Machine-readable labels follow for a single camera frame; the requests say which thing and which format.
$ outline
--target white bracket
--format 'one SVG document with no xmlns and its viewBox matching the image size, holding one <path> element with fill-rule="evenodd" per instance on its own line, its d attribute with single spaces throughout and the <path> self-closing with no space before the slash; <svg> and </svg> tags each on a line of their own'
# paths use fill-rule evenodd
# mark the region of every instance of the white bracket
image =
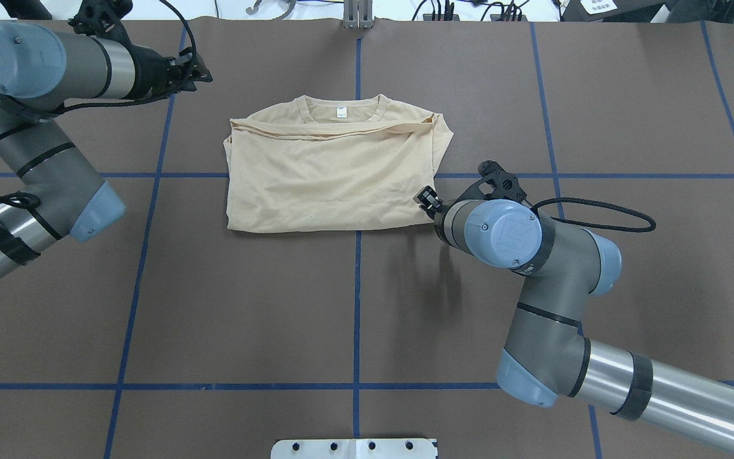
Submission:
<svg viewBox="0 0 734 459">
<path fill-rule="evenodd" d="M 372 29 L 373 0 L 344 0 L 344 28 Z"/>
<path fill-rule="evenodd" d="M 438 459 L 436 439 L 278 441 L 271 459 Z"/>
</svg>

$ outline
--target brown table surface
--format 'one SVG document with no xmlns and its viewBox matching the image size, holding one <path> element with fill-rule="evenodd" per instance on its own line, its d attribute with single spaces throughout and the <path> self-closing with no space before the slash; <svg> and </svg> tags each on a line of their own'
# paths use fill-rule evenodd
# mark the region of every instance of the brown table surface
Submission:
<svg viewBox="0 0 734 459">
<path fill-rule="evenodd" d="M 445 459 L 726 457 L 496 390 L 522 279 L 430 226 L 225 229 L 221 140 L 230 117 L 303 94 L 443 113 L 443 196 L 495 159 L 532 201 L 653 215 L 653 233 L 600 232 L 624 270 L 591 299 L 586 334 L 734 384 L 734 25 L 191 24 L 212 84 L 59 119 L 128 209 L 0 281 L 0 458 L 255 459 L 276 439 L 407 435 L 437 438 Z M 126 25 L 177 52 L 180 24 Z M 9 172 L 0 161 L 2 192 L 20 186 Z"/>
</svg>

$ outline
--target black cable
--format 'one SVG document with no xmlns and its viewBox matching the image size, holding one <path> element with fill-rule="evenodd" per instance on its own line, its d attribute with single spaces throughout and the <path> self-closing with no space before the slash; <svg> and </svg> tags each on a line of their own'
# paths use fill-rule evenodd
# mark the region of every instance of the black cable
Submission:
<svg viewBox="0 0 734 459">
<path fill-rule="evenodd" d="M 294 12 L 294 8 L 296 8 L 296 0 L 288 0 L 288 9 L 287 11 L 283 12 L 279 17 L 273 18 L 273 20 L 281 20 L 282 18 L 289 17 L 292 12 Z"/>
<path fill-rule="evenodd" d="M 7 131 L 1 133 L 0 140 L 4 139 L 5 137 L 12 136 L 12 134 L 20 133 L 27 128 L 32 128 L 32 126 L 33 125 L 29 122 L 17 125 L 16 127 L 13 127 L 12 129 L 8 129 Z M 41 205 L 41 200 L 39 200 L 38 196 L 36 196 L 35 194 L 17 191 L 15 193 L 0 196 L 0 203 L 8 204 L 8 206 L 11 207 L 18 207 L 19 209 L 35 209 L 36 207 Z"/>
<path fill-rule="evenodd" d="M 415 12 L 413 13 L 413 18 L 411 18 L 411 20 L 415 20 L 415 17 L 417 16 L 417 13 L 421 10 L 421 8 L 423 7 L 423 4 L 424 3 L 426 3 L 426 0 L 421 0 L 421 2 L 419 3 L 419 7 L 416 8 L 415 9 Z"/>
<path fill-rule="evenodd" d="M 635 211 L 633 209 L 628 209 L 627 207 L 617 206 L 615 204 L 611 203 L 603 203 L 602 201 L 593 201 L 593 200 L 583 200 L 582 198 L 551 198 L 550 200 L 545 201 L 539 201 L 539 203 L 534 204 L 531 207 L 531 212 L 535 212 L 542 206 L 547 206 L 548 204 L 557 204 L 557 203 L 571 203 L 571 204 L 582 204 L 583 206 L 591 206 L 591 207 L 602 207 L 605 209 L 609 209 L 612 211 L 624 213 L 627 215 L 632 215 L 632 217 L 641 218 L 644 221 L 647 221 L 647 226 L 636 228 L 631 226 L 613 226 L 612 224 L 599 224 L 599 223 L 588 223 L 586 221 L 576 221 L 576 220 L 568 220 L 565 218 L 554 218 L 556 221 L 561 221 L 563 223 L 569 223 L 569 224 L 576 224 L 577 226 L 586 226 L 588 228 L 597 228 L 599 230 L 614 230 L 614 231 L 624 231 L 627 233 L 649 233 L 650 231 L 653 231 L 656 229 L 656 221 L 653 220 L 649 215 L 641 213 L 639 211 Z"/>
<path fill-rule="evenodd" d="M 486 6 L 486 10 L 483 11 L 483 15 L 480 17 L 481 21 L 486 18 L 486 13 L 489 12 L 492 6 L 495 6 L 495 5 L 500 6 L 500 17 L 502 17 L 503 11 L 504 9 L 506 9 L 506 5 L 503 5 L 502 2 L 492 2 L 492 3 L 489 3 L 489 5 Z"/>
<path fill-rule="evenodd" d="M 506 7 L 506 12 L 504 12 L 501 17 L 498 18 L 500 21 L 509 20 L 509 15 L 514 14 L 515 12 L 515 3 L 512 1 L 509 3 L 509 6 Z"/>
<path fill-rule="evenodd" d="M 180 19 L 180 22 L 183 24 L 183 28 L 186 29 L 186 34 L 189 35 L 189 41 L 191 41 L 192 44 L 192 59 L 189 61 L 189 66 L 186 67 L 186 71 L 183 73 L 183 78 L 180 81 L 180 84 L 172 86 L 172 88 L 165 93 L 161 94 L 160 96 L 152 96 L 147 97 L 143 99 L 138 99 L 137 101 L 128 101 L 128 102 L 113 102 L 113 103 L 104 103 L 104 102 L 87 102 L 84 104 L 76 104 L 72 105 L 70 107 L 63 107 L 59 108 L 55 111 L 55 113 L 58 114 L 64 114 L 67 112 L 71 112 L 73 110 L 79 110 L 79 108 L 99 108 L 99 107 L 134 107 L 135 105 L 145 105 L 145 104 L 151 104 L 151 102 L 157 102 L 162 101 L 163 99 L 168 99 L 169 96 L 178 93 L 183 90 L 183 87 L 189 82 L 189 75 L 191 75 L 192 70 L 194 70 L 194 67 L 196 63 L 198 63 L 198 45 L 194 42 L 194 34 L 192 33 L 192 28 L 189 27 L 189 21 L 186 21 L 186 18 L 183 17 L 182 14 L 180 14 L 180 11 L 177 11 L 177 8 L 171 5 L 171 3 L 167 2 L 167 0 L 158 0 L 160 3 L 163 3 L 167 6 L 171 11 L 177 15 L 177 17 Z"/>
</svg>

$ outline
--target beige t-shirt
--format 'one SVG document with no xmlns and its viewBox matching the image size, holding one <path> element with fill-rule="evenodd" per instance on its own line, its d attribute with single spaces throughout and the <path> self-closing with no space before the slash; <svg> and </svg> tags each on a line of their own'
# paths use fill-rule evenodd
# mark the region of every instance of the beige t-shirt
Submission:
<svg viewBox="0 0 734 459">
<path fill-rule="evenodd" d="M 231 120 L 228 229 L 253 233 L 381 230 L 428 223 L 414 195 L 452 131 L 439 113 L 378 95 L 301 96 Z"/>
</svg>

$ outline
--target robotic arm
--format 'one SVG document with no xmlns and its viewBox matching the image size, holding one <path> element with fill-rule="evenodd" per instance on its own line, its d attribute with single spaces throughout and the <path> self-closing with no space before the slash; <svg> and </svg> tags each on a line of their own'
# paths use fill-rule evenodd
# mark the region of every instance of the robotic arm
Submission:
<svg viewBox="0 0 734 459">
<path fill-rule="evenodd" d="M 131 8 L 129 0 L 85 0 L 69 21 L 76 34 L 0 23 L 0 158 L 24 183 L 22 191 L 0 196 L 0 278 L 66 235 L 87 241 L 125 211 L 56 116 L 160 101 L 195 91 L 195 81 L 212 81 L 190 30 L 192 47 L 177 58 L 133 45 L 120 23 Z M 73 97 L 131 102 L 64 107 Z"/>
<path fill-rule="evenodd" d="M 516 175 L 497 163 L 482 163 L 479 172 L 455 201 L 428 186 L 415 200 L 446 244 L 525 276 L 498 367 L 501 389 L 539 407 L 559 395 L 581 398 L 734 453 L 733 387 L 580 332 L 587 297 L 606 293 L 619 277 L 618 247 L 522 205 Z M 483 184 L 493 192 L 480 191 Z"/>
</svg>

